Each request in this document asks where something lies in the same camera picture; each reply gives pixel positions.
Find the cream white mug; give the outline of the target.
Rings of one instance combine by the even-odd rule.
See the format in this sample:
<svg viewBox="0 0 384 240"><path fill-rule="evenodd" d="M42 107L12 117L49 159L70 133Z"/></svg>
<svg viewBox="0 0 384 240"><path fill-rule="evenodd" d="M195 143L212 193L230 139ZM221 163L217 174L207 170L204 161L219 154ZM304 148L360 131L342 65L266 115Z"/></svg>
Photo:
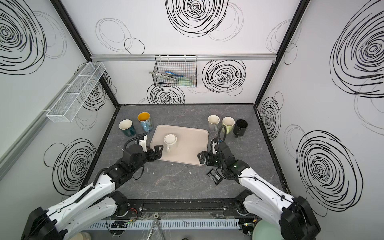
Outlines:
<svg viewBox="0 0 384 240"><path fill-rule="evenodd" d="M164 144L167 153L174 152L179 145L178 137L175 134L168 134L164 137Z"/></svg>

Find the blue butterfly mug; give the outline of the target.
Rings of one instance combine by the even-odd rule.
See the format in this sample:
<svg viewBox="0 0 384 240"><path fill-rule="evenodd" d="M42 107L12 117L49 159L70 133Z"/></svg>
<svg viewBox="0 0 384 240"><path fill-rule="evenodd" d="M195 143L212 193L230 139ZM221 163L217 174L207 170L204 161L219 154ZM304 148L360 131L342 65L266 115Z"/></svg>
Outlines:
<svg viewBox="0 0 384 240"><path fill-rule="evenodd" d="M148 112L142 112L138 115L138 121L146 133L153 129L151 115Z"/></svg>

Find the dark green mug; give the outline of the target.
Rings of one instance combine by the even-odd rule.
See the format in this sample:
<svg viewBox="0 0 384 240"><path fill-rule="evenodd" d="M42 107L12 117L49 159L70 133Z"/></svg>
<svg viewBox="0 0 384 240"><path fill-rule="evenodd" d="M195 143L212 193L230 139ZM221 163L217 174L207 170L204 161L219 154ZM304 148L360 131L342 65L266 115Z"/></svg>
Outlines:
<svg viewBox="0 0 384 240"><path fill-rule="evenodd" d="M133 137L137 134L133 122L131 120L123 120L119 123L119 129L126 137Z"/></svg>

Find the black mug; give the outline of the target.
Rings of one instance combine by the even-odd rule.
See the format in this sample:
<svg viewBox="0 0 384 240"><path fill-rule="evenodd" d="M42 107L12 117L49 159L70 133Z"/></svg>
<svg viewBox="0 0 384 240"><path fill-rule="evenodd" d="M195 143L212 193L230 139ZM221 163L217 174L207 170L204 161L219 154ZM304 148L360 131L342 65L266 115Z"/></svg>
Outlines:
<svg viewBox="0 0 384 240"><path fill-rule="evenodd" d="M247 127L248 127L248 122L246 120L243 120L243 119L237 120L233 129L235 138L242 137L245 134Z"/></svg>

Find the grey mug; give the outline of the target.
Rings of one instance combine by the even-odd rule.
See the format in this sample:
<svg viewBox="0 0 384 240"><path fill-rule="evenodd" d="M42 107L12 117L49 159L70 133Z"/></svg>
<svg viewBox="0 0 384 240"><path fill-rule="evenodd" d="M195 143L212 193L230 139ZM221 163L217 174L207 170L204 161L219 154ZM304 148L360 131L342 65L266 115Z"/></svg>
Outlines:
<svg viewBox="0 0 384 240"><path fill-rule="evenodd" d="M212 132L217 132L219 129L221 119L217 115L210 115L208 117L208 123L209 123L209 130Z"/></svg>

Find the light green mug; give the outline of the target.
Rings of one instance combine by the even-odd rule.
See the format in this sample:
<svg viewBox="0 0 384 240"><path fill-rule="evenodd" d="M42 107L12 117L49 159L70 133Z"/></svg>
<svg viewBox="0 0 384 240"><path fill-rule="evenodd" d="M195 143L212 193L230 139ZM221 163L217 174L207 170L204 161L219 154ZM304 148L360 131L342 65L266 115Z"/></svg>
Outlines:
<svg viewBox="0 0 384 240"><path fill-rule="evenodd" d="M236 121L232 117L224 117L222 126L225 126L226 134L228 135L234 128Z"/></svg>

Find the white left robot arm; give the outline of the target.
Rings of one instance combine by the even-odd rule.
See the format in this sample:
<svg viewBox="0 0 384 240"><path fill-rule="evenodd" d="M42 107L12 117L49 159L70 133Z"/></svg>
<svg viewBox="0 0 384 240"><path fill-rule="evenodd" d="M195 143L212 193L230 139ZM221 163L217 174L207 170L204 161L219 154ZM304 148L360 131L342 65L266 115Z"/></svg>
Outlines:
<svg viewBox="0 0 384 240"><path fill-rule="evenodd" d="M123 156L115 164L100 170L95 180L68 199L43 210L32 211L21 238L23 240L69 240L101 219L125 217L131 208L118 188L133 178L147 162L161 159L163 145L143 147L147 134L137 135L123 147Z"/></svg>

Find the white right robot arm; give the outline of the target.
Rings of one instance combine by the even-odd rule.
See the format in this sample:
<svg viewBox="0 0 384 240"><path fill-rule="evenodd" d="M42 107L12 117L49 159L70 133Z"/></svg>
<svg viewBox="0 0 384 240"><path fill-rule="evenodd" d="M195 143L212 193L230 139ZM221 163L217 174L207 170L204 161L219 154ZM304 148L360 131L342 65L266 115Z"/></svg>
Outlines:
<svg viewBox="0 0 384 240"><path fill-rule="evenodd" d="M227 128L215 127L217 136L209 151L198 154L200 164L212 169L208 176L218 185L232 180L246 188L236 198L240 215L254 214L279 227L285 240L314 240L321 231L309 202L285 193L258 175L246 162L238 160L226 144Z"/></svg>

